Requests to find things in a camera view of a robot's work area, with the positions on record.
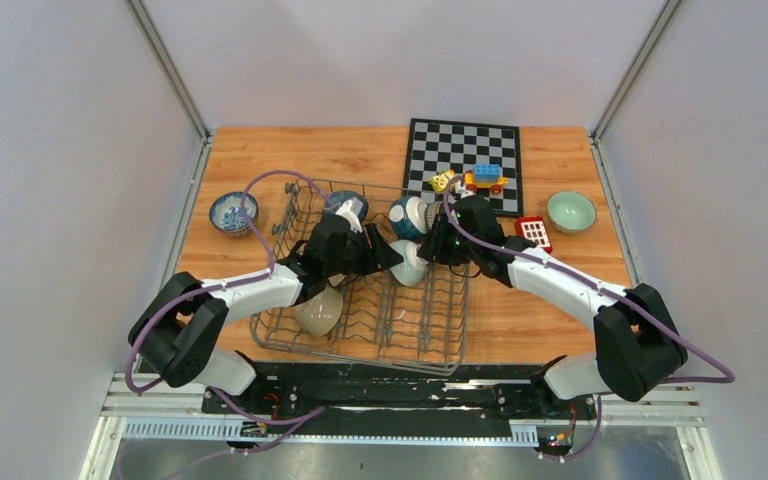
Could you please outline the teal white bowl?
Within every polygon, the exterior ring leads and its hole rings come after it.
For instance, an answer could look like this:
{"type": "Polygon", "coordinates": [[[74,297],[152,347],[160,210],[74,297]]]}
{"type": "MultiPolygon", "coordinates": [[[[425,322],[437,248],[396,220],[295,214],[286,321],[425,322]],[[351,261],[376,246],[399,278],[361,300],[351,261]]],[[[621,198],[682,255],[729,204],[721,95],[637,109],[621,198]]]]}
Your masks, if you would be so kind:
{"type": "Polygon", "coordinates": [[[425,214],[428,206],[415,195],[403,196],[391,203],[388,220],[398,239],[417,241],[427,234],[425,214]]]}

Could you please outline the light teal checked bowl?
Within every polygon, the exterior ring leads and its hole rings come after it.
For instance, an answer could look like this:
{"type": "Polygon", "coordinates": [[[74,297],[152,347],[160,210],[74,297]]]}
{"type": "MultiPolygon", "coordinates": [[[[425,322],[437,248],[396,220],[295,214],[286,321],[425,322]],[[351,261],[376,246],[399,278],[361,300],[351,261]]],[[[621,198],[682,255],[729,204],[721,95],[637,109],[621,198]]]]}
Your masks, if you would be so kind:
{"type": "Polygon", "coordinates": [[[390,273],[401,285],[417,285],[428,272],[428,262],[418,255],[420,245],[411,240],[399,239],[390,242],[389,246],[402,257],[400,263],[389,268],[390,273]]]}

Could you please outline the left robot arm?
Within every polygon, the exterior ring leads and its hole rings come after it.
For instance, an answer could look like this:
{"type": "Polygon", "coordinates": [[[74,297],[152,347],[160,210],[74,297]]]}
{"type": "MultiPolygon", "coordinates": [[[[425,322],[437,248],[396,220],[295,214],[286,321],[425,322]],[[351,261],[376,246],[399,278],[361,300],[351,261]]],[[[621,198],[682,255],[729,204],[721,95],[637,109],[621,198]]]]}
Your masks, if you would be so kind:
{"type": "Polygon", "coordinates": [[[256,412],[265,403],[266,386],[255,379],[246,357],[218,347],[223,328],[306,303],[334,276],[367,276],[402,261],[375,225],[354,231],[346,218],[327,214],[286,257],[258,272],[219,280],[173,275],[131,328],[129,356],[141,356],[172,388],[196,383],[219,389],[239,411],[256,412]]]}

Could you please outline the red toy brick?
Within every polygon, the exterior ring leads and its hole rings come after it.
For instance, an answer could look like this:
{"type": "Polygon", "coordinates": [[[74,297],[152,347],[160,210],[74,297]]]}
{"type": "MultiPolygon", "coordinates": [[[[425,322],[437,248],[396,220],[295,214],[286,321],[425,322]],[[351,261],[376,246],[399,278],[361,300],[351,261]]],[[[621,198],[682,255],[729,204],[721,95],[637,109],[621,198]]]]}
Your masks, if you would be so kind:
{"type": "Polygon", "coordinates": [[[552,253],[549,230],[541,216],[519,217],[515,222],[515,230],[518,235],[532,241],[546,253],[552,253]]]}

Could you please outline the white blue floral bowl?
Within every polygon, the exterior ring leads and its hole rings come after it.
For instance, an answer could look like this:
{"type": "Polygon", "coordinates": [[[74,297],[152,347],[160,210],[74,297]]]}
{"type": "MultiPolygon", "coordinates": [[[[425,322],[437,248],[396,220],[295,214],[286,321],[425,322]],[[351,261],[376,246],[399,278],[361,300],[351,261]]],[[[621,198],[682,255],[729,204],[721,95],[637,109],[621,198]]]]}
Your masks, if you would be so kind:
{"type": "Polygon", "coordinates": [[[213,202],[209,209],[208,218],[212,226],[220,232],[220,229],[250,227],[245,216],[255,222],[258,213],[258,202],[251,194],[233,191],[221,195],[213,202]]]}

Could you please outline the dark blue bowl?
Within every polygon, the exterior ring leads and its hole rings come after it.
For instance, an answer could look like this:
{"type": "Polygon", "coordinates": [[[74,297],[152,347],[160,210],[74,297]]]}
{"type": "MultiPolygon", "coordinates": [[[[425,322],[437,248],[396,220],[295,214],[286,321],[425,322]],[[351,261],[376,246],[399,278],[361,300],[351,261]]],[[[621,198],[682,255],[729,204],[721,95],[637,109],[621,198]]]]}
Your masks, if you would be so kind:
{"type": "Polygon", "coordinates": [[[327,201],[323,204],[323,213],[335,214],[346,202],[351,203],[351,210],[363,222],[367,217],[369,204],[360,193],[353,190],[331,192],[327,197],[327,201]]]}

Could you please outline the mint green flower bowl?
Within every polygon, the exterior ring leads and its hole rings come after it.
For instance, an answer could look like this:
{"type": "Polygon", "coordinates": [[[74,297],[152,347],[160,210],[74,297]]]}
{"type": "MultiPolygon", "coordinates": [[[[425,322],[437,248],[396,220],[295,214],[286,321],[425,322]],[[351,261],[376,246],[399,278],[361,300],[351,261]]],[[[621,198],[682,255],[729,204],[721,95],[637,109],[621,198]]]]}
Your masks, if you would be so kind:
{"type": "Polygon", "coordinates": [[[559,231],[578,234],[591,228],[597,220],[597,210],[584,195],[574,191],[560,191],[547,202],[550,223],[559,231]]]}

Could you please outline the grey wire dish rack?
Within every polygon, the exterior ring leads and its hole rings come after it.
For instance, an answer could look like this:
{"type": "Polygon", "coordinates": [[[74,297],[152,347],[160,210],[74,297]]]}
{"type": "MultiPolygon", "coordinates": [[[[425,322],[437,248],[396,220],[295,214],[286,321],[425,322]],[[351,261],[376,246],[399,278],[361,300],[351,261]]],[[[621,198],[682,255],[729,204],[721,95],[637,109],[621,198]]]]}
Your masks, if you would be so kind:
{"type": "MultiPolygon", "coordinates": [[[[350,190],[367,200],[367,222],[387,240],[396,240],[386,218],[390,204],[407,189],[314,180],[326,193],[350,190]]],[[[324,200],[307,182],[285,184],[289,195],[281,223],[273,224],[273,252],[287,256],[306,240],[324,212],[324,200]]],[[[468,325],[470,266],[429,265],[415,286],[404,286],[387,270],[338,284],[344,306],[336,325],[321,337],[312,336],[295,319],[292,307],[266,310],[250,317],[249,330],[260,347],[330,360],[362,363],[430,375],[447,376],[462,363],[468,325]]]]}

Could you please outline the blue orange toy car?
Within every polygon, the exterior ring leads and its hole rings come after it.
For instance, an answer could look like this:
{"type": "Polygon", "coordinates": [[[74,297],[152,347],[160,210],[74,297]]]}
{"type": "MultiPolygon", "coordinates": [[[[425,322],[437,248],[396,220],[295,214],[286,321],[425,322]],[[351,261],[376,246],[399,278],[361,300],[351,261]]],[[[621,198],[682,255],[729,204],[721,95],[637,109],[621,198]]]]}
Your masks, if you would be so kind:
{"type": "Polygon", "coordinates": [[[477,164],[464,174],[465,188],[473,193],[488,190],[491,195],[501,195],[506,183],[503,168],[496,164],[477,164]]]}

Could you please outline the dark patterned bowl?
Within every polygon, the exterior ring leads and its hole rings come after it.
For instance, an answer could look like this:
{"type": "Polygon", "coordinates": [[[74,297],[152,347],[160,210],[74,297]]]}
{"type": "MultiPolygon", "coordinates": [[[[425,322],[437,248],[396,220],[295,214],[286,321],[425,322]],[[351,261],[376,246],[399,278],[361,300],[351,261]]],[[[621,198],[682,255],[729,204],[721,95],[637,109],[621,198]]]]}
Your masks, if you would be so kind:
{"type": "Polygon", "coordinates": [[[428,232],[430,232],[433,229],[433,225],[435,223],[436,217],[440,213],[441,209],[442,209],[441,201],[434,201],[427,205],[424,213],[424,220],[425,220],[425,225],[427,227],[428,232]]]}

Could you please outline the blue zigzag red bowl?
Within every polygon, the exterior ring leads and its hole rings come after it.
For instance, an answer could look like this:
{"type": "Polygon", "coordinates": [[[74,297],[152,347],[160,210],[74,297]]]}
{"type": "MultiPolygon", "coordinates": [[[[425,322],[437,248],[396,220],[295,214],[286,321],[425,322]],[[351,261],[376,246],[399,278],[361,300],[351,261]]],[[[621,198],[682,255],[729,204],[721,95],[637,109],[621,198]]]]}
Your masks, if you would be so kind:
{"type": "Polygon", "coordinates": [[[243,226],[239,229],[220,229],[220,232],[229,238],[241,238],[251,233],[251,228],[243,226]]]}

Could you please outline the black white chessboard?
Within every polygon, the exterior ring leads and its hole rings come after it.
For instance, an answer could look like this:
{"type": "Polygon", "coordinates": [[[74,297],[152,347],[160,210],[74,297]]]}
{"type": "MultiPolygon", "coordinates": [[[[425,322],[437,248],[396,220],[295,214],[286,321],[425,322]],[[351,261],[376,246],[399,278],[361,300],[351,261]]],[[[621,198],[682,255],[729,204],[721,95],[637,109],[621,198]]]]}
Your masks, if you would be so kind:
{"type": "Polygon", "coordinates": [[[438,198],[430,179],[446,171],[465,174],[477,165],[501,169],[505,184],[493,193],[480,188],[496,214],[525,213],[520,129],[516,126],[413,118],[410,121],[403,188],[431,202],[438,198]]]}

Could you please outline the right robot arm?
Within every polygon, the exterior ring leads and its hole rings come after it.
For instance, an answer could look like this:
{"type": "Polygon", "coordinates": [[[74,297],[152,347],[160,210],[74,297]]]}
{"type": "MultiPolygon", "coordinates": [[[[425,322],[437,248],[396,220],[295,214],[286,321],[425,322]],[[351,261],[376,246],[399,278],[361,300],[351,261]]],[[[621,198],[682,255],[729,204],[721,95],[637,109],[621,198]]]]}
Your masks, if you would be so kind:
{"type": "Polygon", "coordinates": [[[655,288],[603,282],[531,239],[506,234],[481,196],[421,202],[406,211],[428,225],[420,258],[448,266],[473,263],[480,274],[540,297],[592,331],[594,352],[560,356],[532,377],[531,403],[540,415],[556,417],[583,395],[638,401],[686,363],[687,349],[655,288]]]}

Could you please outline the yellow toy block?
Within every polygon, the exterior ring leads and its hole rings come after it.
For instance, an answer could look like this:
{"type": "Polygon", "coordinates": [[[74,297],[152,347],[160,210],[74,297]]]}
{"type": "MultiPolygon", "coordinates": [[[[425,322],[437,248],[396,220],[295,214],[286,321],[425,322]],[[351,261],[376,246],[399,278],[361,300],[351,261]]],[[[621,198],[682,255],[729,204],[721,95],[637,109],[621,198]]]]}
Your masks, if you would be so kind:
{"type": "Polygon", "coordinates": [[[452,183],[452,181],[455,177],[456,173],[452,169],[449,169],[432,175],[429,178],[428,183],[435,193],[442,195],[446,191],[454,191],[457,183],[452,183]]]}

